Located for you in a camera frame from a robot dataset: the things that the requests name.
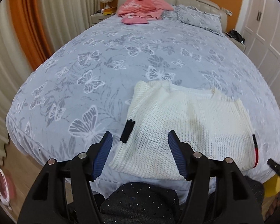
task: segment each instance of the pink clothing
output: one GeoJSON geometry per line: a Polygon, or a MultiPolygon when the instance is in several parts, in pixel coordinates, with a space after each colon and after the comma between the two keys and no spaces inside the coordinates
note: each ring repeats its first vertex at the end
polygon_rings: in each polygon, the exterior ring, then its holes
{"type": "Polygon", "coordinates": [[[148,24],[147,20],[141,17],[134,16],[133,18],[124,18],[124,24],[148,24]]]}
{"type": "Polygon", "coordinates": [[[160,19],[164,10],[173,10],[173,7],[164,0],[127,0],[117,10],[119,17],[130,19],[138,16],[146,20],[160,19]]]}

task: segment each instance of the bed sheet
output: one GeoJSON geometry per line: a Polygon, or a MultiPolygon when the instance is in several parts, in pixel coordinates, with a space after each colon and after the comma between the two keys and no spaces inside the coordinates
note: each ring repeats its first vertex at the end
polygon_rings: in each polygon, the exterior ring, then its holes
{"type": "Polygon", "coordinates": [[[6,118],[17,148],[40,164],[72,159],[113,134],[102,175],[91,186],[108,197],[125,182],[142,181],[175,189],[185,201],[184,180],[139,179],[113,171],[112,160],[126,122],[135,84],[169,80],[195,89],[218,88],[240,98],[250,114],[259,163],[247,171],[265,182],[274,173],[266,161],[280,163],[280,110],[252,62],[228,39],[171,20],[124,25],[112,16],[60,48],[30,75],[6,118]]]}

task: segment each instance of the bolt head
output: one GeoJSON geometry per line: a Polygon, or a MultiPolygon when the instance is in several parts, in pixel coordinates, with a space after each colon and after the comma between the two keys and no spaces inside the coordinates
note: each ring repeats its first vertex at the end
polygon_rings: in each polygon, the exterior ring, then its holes
{"type": "Polygon", "coordinates": [[[55,162],[56,162],[56,160],[53,159],[53,158],[51,158],[51,159],[48,160],[48,164],[49,164],[49,165],[53,165],[55,162]]]}
{"type": "Polygon", "coordinates": [[[194,156],[195,158],[201,158],[201,157],[202,157],[202,154],[201,154],[200,152],[194,152],[194,153],[193,153],[193,156],[194,156]]]}
{"type": "Polygon", "coordinates": [[[230,157],[227,157],[227,158],[225,159],[225,161],[226,161],[227,163],[233,163],[233,159],[230,158],[230,157]]]}
{"type": "Polygon", "coordinates": [[[80,154],[78,155],[78,157],[79,157],[80,159],[84,159],[85,157],[87,157],[87,154],[86,154],[85,152],[82,152],[82,153],[80,153],[80,154]]]}

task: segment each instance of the white knit sweater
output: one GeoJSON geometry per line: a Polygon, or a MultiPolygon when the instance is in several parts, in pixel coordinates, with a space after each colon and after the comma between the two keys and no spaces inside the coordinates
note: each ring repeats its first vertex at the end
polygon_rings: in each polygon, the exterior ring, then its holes
{"type": "Polygon", "coordinates": [[[174,130],[182,142],[208,158],[234,159],[241,171],[256,161],[249,115],[240,100],[219,90],[195,90],[169,81],[140,81],[127,120],[135,121],[126,143],[120,142],[110,166],[137,177],[183,179],[168,145],[174,130]]]}

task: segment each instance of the white wardrobe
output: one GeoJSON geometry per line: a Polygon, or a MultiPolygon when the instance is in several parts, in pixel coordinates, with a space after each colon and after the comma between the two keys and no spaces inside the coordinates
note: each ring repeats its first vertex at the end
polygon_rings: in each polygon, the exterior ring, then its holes
{"type": "Polygon", "coordinates": [[[280,3],[250,0],[244,28],[245,54],[271,88],[280,107],[280,3]]]}

